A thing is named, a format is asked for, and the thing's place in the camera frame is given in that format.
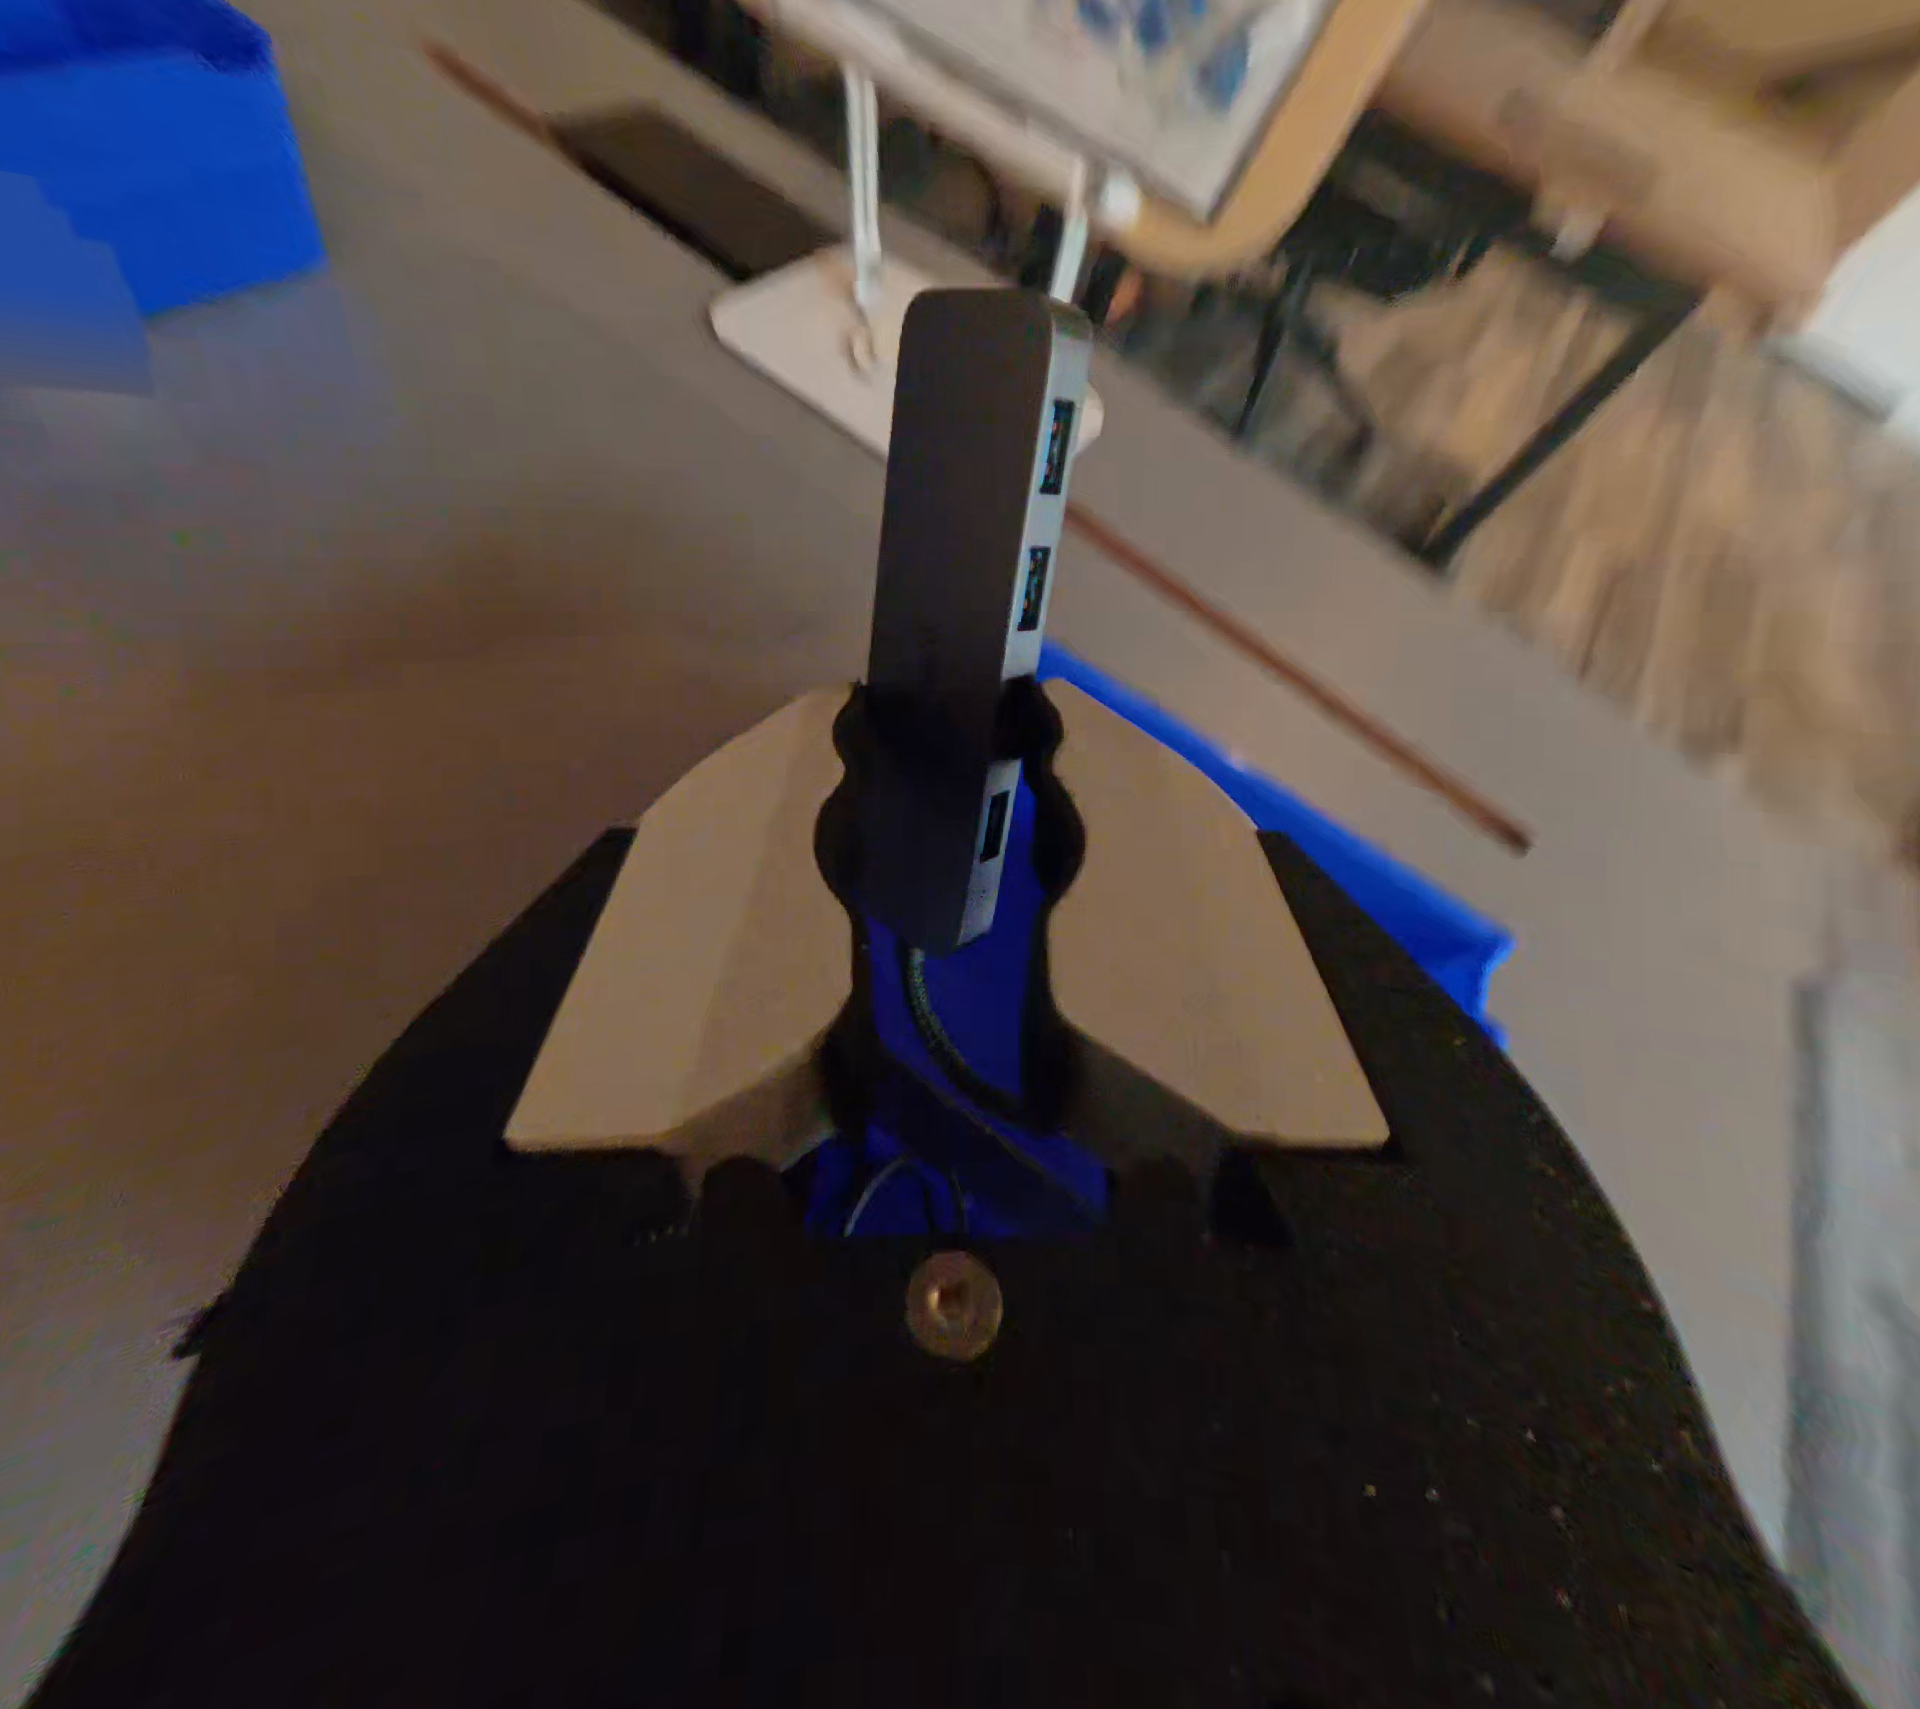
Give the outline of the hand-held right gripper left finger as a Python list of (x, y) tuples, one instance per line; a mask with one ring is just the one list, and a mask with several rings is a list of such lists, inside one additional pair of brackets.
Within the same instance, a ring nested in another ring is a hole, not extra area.
[(850, 694), (804, 693), (636, 818), (504, 1144), (797, 1163), (829, 1136), (818, 1052), (852, 996), (852, 920), (814, 833)]

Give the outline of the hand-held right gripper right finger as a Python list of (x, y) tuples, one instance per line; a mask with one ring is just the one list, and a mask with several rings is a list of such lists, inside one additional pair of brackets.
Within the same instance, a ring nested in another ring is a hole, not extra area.
[(1068, 1135), (1095, 1155), (1380, 1150), (1389, 1120), (1254, 823), (1093, 697), (1042, 691), (1084, 833), (1046, 920)]

